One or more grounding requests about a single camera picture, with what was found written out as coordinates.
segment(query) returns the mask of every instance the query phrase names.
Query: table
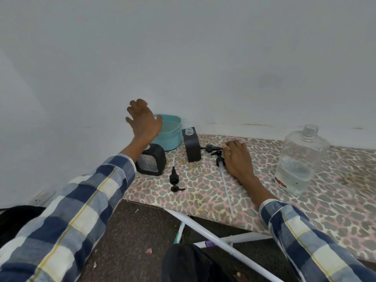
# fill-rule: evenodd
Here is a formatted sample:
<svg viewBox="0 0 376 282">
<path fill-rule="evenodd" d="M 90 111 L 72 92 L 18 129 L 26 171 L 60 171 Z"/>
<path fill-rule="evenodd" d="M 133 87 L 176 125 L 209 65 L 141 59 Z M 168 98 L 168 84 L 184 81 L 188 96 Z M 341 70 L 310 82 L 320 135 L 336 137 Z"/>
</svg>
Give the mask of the table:
<svg viewBox="0 0 376 282">
<path fill-rule="evenodd" d="M 220 146 L 235 139 L 246 142 L 255 175 L 271 193 L 303 210 L 318 229 L 355 257 L 376 262 L 376 150 L 331 147 L 306 193 L 295 197 L 273 181 L 281 141 L 199 135 L 201 146 Z M 166 152 L 163 175 L 137 174 L 124 199 L 270 234 L 247 192 L 226 171 L 235 219 L 231 217 L 216 156 L 204 150 L 202 155 L 201 161 L 188 163 L 182 142 L 177 149 Z M 178 193 L 170 191 L 169 183 L 174 156 L 178 185 L 186 188 Z"/>
</svg>

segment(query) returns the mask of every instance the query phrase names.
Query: sleeve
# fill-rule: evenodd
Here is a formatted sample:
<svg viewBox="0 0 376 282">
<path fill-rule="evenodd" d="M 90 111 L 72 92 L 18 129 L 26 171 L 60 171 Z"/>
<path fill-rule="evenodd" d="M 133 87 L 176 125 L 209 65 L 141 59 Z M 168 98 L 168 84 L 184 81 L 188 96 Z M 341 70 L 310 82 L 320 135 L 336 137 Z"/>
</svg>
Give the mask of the sleeve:
<svg viewBox="0 0 376 282">
<path fill-rule="evenodd" d="M 301 281 L 376 281 L 375 272 L 320 232 L 295 206 L 269 199 L 261 204 L 260 214 Z"/>
<path fill-rule="evenodd" d="M 135 172 L 118 154 L 66 185 L 0 249 L 0 281 L 76 281 Z"/>
</svg>

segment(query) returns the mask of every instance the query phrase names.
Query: blue plastic container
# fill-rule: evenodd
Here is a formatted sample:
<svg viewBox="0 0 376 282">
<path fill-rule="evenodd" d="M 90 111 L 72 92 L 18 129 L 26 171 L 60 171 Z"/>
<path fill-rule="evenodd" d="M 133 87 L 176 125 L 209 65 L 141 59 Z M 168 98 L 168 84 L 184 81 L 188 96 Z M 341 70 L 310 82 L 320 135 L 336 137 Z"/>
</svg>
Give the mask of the blue plastic container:
<svg viewBox="0 0 376 282">
<path fill-rule="evenodd" d="M 165 151 L 173 150 L 182 142 L 182 119 L 178 116 L 159 115 L 162 116 L 162 130 L 152 143 L 159 144 Z"/>
</svg>

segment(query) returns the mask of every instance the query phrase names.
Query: person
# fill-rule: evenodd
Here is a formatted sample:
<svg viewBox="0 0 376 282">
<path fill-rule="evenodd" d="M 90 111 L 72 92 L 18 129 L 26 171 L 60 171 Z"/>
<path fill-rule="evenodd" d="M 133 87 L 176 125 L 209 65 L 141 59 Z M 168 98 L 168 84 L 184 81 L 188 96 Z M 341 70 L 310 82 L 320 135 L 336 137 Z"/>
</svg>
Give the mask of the person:
<svg viewBox="0 0 376 282">
<path fill-rule="evenodd" d="M 162 118 L 154 118 L 144 100 L 131 101 L 126 118 L 132 142 L 92 174 L 72 180 L 37 218 L 0 249 L 0 281 L 76 281 L 108 221 L 135 178 L 135 162 L 159 134 Z M 376 281 L 376 273 L 349 251 L 318 231 L 293 205 L 280 202 L 253 173 L 245 143 L 223 149 L 226 167 L 258 206 L 302 281 Z M 193 245 L 173 245 L 162 262 L 162 281 L 234 281 L 209 256 Z"/>
</svg>

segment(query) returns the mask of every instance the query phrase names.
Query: bottle opening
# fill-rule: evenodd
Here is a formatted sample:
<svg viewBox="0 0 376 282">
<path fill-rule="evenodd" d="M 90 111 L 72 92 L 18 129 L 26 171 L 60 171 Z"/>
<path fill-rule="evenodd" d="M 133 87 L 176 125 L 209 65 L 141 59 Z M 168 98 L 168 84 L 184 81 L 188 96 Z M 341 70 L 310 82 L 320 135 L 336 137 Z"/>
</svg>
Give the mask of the bottle opening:
<svg viewBox="0 0 376 282">
<path fill-rule="evenodd" d="M 318 126 L 305 125 L 303 131 L 300 134 L 300 138 L 304 141 L 315 141 L 317 137 Z"/>
</svg>

